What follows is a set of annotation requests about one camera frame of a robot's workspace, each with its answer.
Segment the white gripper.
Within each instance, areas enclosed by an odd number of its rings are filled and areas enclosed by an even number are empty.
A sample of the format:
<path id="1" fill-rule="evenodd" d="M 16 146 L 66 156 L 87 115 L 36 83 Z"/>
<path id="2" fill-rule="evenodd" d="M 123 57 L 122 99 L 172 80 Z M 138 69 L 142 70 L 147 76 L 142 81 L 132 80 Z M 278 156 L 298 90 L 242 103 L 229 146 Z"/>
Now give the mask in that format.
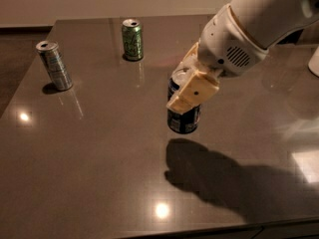
<path id="1" fill-rule="evenodd" d="M 231 6 L 223 6 L 173 71 L 179 89 L 166 107 L 180 115 L 189 112 L 218 92 L 219 70 L 228 77 L 238 77 L 263 61 L 267 54 L 268 50 L 256 45 L 242 30 Z M 201 71 L 198 60 L 216 71 Z"/>

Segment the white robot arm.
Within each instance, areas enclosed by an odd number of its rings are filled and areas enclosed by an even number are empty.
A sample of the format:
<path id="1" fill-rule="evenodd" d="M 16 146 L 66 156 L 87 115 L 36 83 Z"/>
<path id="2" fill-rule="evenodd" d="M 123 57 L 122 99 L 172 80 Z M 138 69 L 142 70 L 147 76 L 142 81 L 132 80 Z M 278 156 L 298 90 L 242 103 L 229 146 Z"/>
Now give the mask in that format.
<path id="1" fill-rule="evenodd" d="M 166 107 L 180 115 L 209 100 L 219 78 L 237 77 L 269 48 L 319 19 L 319 0 L 231 0 L 205 25 L 178 67 L 185 71 Z"/>

